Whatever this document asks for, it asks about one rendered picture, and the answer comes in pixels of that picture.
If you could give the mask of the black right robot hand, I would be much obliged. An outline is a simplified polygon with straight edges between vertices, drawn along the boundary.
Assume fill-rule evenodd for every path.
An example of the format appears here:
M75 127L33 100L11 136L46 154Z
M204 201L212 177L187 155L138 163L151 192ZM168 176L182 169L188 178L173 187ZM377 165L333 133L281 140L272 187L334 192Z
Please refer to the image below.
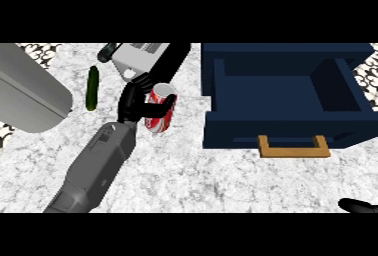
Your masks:
M351 213L378 213L378 205L373 205L357 199L343 198L339 201L339 206Z

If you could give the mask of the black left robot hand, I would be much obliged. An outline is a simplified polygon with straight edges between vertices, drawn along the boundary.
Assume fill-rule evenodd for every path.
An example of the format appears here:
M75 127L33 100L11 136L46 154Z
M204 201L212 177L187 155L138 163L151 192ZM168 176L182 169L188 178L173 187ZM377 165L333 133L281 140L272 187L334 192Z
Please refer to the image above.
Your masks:
M163 118L173 107L176 95L171 94L162 104L147 103L147 94L159 80L144 73L126 85L119 101L119 122L140 122L147 118Z

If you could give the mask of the red and white can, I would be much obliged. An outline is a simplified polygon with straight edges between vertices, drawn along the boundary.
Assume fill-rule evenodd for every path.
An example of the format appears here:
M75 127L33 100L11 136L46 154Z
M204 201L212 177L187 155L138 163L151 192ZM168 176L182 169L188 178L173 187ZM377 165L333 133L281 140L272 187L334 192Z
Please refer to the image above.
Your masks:
M175 87L168 83L159 83L150 93L148 102L154 104L162 104L171 94L175 94ZM145 126L154 133L165 132L171 127L172 116L175 109L168 111L168 114L162 118L147 118Z

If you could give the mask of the navy blue drawer front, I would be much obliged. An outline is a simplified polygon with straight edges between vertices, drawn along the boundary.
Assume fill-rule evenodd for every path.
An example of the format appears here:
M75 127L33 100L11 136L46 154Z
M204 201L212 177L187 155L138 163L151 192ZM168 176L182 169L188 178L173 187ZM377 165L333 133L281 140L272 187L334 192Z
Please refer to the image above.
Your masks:
M266 135L272 147L311 148L323 135L331 149L345 149L378 137L377 112L206 114L207 149L258 148L258 136Z

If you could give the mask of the navy blue drawer cabinet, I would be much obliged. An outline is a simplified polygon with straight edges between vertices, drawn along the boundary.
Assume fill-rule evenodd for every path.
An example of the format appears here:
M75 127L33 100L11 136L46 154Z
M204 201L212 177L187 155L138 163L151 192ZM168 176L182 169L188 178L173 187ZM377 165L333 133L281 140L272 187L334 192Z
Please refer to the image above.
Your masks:
M354 69L374 53L367 43L206 43L202 89L221 113L311 116L368 112Z

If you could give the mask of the green cucumber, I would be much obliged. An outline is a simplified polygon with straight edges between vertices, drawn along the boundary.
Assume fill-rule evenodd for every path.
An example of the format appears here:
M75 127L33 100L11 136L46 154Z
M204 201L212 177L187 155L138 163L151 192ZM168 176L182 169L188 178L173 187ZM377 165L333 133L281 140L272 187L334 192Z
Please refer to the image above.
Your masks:
M98 106L98 89L100 89L100 70L97 66L91 67L86 91L86 108L94 111Z

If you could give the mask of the white and black appliance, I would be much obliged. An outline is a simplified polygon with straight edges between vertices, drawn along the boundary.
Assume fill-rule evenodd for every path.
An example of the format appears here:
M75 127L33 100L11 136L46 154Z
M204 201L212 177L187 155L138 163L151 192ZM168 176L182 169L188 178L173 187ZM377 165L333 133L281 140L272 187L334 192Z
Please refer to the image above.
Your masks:
M123 43L111 60L126 82L148 73L169 83L190 51L190 43Z

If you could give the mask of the dark green rounded object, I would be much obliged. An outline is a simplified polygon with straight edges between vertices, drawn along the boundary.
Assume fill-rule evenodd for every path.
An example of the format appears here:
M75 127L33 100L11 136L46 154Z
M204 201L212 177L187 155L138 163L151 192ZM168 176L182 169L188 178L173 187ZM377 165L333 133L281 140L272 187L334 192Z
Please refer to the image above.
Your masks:
M116 43L108 43L104 46L103 50L98 53L98 60L103 63L107 63L111 60L111 57L113 57L113 54L114 54L116 50L117 50L117 44Z

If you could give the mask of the grey rounded appliance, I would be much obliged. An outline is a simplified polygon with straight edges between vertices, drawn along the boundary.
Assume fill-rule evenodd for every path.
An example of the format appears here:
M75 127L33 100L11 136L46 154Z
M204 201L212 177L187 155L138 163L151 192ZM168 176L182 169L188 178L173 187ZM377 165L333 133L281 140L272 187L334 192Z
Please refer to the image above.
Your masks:
M69 117L73 94L15 43L0 43L0 121L29 133Z

